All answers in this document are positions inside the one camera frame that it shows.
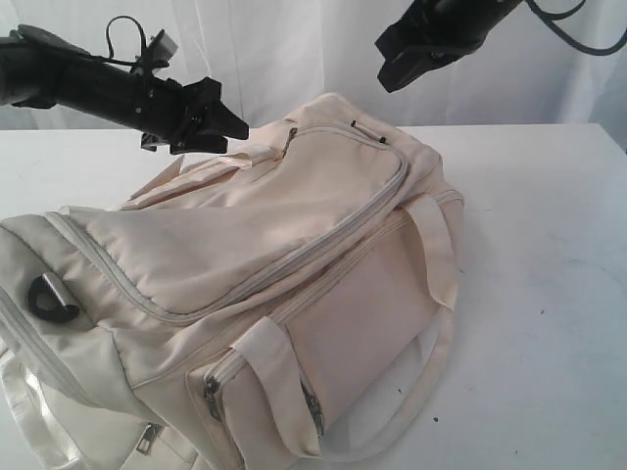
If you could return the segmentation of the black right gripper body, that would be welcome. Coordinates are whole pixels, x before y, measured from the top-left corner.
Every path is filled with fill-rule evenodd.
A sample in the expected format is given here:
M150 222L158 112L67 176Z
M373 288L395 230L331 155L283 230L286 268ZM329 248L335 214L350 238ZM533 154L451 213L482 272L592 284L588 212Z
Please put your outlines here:
M490 26L471 1L414 1L379 35L382 73L427 73L474 53Z

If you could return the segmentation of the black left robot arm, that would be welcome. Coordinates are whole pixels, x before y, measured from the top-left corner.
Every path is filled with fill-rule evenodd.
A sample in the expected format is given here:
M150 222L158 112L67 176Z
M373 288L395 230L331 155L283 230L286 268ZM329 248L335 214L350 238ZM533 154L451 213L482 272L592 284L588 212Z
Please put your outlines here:
M1 40L1 103L48 110L57 105L141 134L150 152L223 154L231 139L245 140L248 124L221 101L221 85L205 77L182 85L157 71L176 51L160 30L140 38L132 61L92 55L59 36L21 24Z

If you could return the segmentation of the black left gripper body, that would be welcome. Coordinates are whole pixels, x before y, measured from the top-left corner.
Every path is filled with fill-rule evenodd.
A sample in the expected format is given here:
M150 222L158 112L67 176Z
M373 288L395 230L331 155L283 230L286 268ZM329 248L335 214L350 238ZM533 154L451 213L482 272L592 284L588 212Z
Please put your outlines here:
M173 80L156 80L138 108L141 148L154 152L169 150L173 135L214 134L208 127L208 106L220 101L221 84L211 78L182 86Z

